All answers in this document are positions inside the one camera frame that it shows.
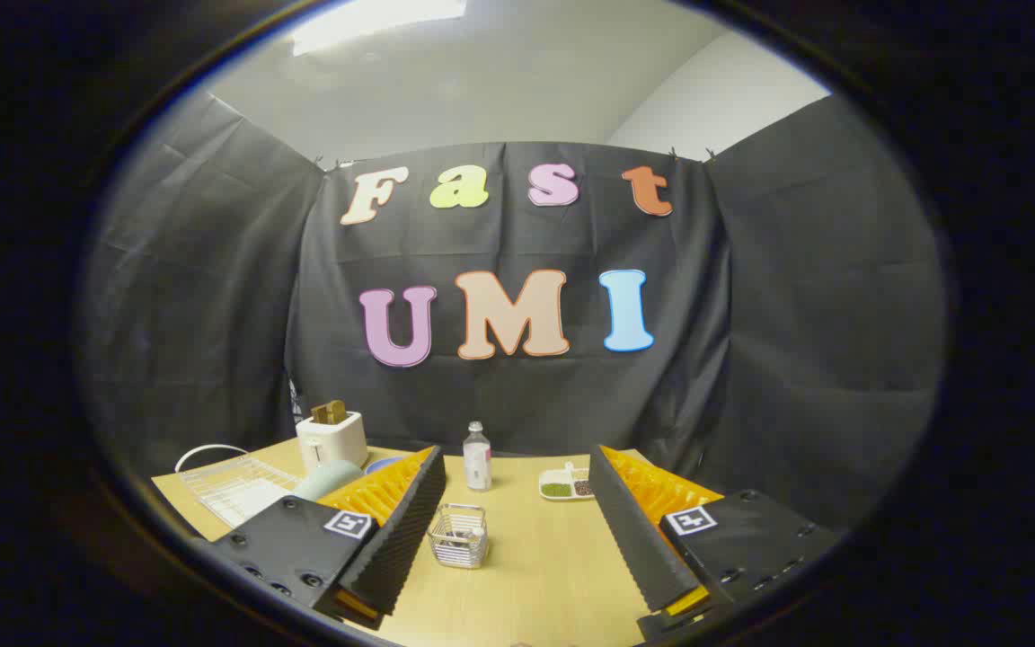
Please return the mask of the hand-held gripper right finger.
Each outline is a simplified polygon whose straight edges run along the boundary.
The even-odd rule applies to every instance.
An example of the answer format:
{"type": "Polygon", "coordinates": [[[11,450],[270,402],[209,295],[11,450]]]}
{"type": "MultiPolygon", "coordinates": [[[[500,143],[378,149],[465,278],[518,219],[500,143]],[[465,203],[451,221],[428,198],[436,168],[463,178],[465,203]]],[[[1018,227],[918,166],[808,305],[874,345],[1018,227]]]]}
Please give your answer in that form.
{"type": "Polygon", "coordinates": [[[719,625],[804,574],[839,534],[756,489],[712,492],[605,446],[588,481],[648,613],[646,640],[719,625]]]}

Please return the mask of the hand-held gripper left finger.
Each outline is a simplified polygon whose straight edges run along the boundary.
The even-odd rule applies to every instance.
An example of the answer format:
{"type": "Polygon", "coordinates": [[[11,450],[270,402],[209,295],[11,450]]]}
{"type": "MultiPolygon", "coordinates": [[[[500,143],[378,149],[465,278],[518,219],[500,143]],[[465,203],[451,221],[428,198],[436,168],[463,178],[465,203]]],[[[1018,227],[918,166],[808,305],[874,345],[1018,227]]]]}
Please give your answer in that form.
{"type": "Polygon", "coordinates": [[[430,446],[317,501],[279,497],[217,541],[221,560],[316,613],[378,629],[447,487],[430,446]]]}

